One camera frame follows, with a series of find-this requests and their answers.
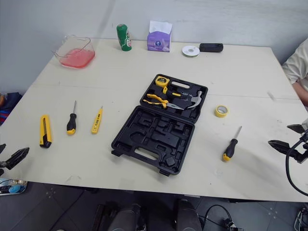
green can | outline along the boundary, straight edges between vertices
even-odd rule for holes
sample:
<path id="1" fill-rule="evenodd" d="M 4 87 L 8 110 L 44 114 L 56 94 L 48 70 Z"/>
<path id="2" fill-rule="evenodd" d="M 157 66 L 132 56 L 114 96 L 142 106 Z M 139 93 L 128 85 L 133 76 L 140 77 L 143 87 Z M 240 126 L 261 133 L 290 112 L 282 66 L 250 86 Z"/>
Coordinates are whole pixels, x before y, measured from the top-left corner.
<path id="1" fill-rule="evenodd" d="M 125 24 L 119 24 L 116 27 L 117 37 L 119 39 L 119 43 L 121 49 L 123 51 L 130 51 L 131 50 L 131 41 L 130 41 L 130 34 L 127 26 Z"/>

yellow pliers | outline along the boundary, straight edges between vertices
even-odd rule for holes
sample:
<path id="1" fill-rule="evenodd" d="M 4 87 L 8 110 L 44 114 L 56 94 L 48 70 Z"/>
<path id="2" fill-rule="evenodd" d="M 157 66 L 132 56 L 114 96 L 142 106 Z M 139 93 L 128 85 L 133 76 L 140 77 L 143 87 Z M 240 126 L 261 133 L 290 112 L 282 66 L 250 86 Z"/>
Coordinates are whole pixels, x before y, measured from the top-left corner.
<path id="1" fill-rule="evenodd" d="M 181 108 L 173 103 L 169 103 L 168 100 L 163 100 L 162 98 L 158 97 L 157 95 L 154 95 L 154 94 L 146 94 L 146 96 L 148 98 L 153 98 L 153 99 L 156 99 L 158 100 L 160 103 L 153 103 L 153 102 L 150 102 L 150 101 L 147 101 L 147 100 L 143 100 L 144 102 L 146 103 L 149 103 L 149 104 L 154 104 L 154 105 L 162 105 L 163 108 L 167 108 L 167 107 L 172 107 L 172 108 L 175 108 L 175 109 L 179 109 L 179 110 L 184 110 L 184 108 Z"/>

white sleeve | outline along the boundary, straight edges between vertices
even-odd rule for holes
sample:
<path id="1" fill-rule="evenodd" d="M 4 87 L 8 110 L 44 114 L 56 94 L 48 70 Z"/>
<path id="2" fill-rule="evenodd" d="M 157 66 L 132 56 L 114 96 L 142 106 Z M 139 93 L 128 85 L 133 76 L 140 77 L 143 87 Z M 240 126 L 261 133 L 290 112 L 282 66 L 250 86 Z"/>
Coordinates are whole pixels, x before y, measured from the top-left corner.
<path id="1" fill-rule="evenodd" d="M 285 75 L 294 84 L 308 74 L 308 39 L 296 49 L 294 54 L 282 65 Z"/>

screwdriver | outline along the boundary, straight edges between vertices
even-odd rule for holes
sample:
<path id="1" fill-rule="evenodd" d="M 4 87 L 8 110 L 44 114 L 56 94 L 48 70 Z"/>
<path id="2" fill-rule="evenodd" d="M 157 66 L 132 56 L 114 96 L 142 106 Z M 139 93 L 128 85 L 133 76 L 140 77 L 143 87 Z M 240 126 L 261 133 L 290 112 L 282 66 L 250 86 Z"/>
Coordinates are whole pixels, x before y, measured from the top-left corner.
<path id="1" fill-rule="evenodd" d="M 92 126 L 92 134 L 96 134 L 98 132 L 98 128 L 100 127 L 101 124 L 101 119 L 102 119 L 102 114 L 103 114 L 103 106 L 100 108 L 98 111 L 98 114 L 96 115 L 94 124 Z"/>
<path id="2" fill-rule="evenodd" d="M 77 117 L 77 115 L 75 114 L 76 104 L 77 102 L 75 100 L 73 113 L 69 115 L 70 119 L 66 125 L 66 131 L 68 135 L 73 135 L 76 131 L 76 117 Z"/>
<path id="3" fill-rule="evenodd" d="M 237 144 L 237 137 L 238 135 L 240 134 L 240 131 L 242 129 L 242 126 L 240 126 L 240 128 L 238 129 L 235 137 L 231 140 L 229 146 L 227 147 L 227 149 L 225 150 L 223 156 L 222 156 L 222 159 L 224 161 L 229 161 L 231 160 L 231 157 L 233 156 L 234 154 L 234 149 L 235 149 L 235 145 Z"/>

purple tissue box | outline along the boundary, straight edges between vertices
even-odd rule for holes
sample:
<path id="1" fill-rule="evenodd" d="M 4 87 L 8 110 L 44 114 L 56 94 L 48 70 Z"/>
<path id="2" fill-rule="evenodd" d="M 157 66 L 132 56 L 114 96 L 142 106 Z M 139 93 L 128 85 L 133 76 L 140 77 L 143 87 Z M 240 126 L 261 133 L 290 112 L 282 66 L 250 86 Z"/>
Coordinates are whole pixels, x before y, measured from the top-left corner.
<path id="1" fill-rule="evenodd" d="M 148 35 L 148 51 L 170 51 L 171 33 L 155 31 Z"/>

